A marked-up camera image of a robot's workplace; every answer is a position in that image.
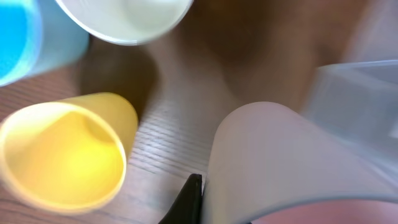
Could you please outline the pink cup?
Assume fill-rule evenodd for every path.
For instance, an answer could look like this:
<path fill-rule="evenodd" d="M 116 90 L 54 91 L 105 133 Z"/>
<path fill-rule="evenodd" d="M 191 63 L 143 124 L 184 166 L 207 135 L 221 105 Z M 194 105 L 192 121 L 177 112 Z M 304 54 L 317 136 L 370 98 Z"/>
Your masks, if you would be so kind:
<path fill-rule="evenodd" d="M 299 114 L 257 102 L 219 125 L 203 193 L 203 223 L 248 223 L 329 200 L 397 202 L 397 185 Z"/>

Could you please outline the cream cup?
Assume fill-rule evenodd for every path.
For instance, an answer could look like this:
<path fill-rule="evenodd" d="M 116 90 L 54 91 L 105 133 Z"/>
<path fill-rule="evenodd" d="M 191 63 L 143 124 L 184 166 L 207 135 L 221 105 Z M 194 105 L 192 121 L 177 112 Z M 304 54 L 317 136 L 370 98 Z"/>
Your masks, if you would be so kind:
<path fill-rule="evenodd" d="M 91 35 L 117 45 L 142 45 L 171 31 L 193 0 L 57 0 Z"/>

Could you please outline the yellow cup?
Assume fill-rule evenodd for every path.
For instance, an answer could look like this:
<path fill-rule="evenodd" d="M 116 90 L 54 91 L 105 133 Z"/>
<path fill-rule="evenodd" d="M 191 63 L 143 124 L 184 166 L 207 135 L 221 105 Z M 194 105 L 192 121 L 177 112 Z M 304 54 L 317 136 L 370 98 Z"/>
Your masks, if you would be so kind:
<path fill-rule="evenodd" d="M 138 129 L 115 93 L 31 105 L 1 122 L 1 178 L 23 202 L 53 213 L 101 208 L 120 191 Z"/>

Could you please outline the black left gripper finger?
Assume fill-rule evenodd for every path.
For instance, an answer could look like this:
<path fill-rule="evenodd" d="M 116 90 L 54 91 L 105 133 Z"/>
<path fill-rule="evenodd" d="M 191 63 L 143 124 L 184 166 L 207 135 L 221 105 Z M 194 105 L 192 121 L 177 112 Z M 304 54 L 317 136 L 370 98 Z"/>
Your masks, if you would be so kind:
<path fill-rule="evenodd" d="M 202 175 L 191 174 L 159 224 L 199 224 L 202 204 Z"/>

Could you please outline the light blue cup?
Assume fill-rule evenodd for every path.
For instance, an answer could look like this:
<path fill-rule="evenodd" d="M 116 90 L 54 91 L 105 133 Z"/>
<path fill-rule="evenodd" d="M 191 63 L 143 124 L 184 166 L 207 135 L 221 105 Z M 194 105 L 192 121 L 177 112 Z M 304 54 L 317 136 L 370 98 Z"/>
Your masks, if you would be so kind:
<path fill-rule="evenodd" d="M 89 38 L 55 0 L 1 0 L 1 86 L 76 62 Z"/>

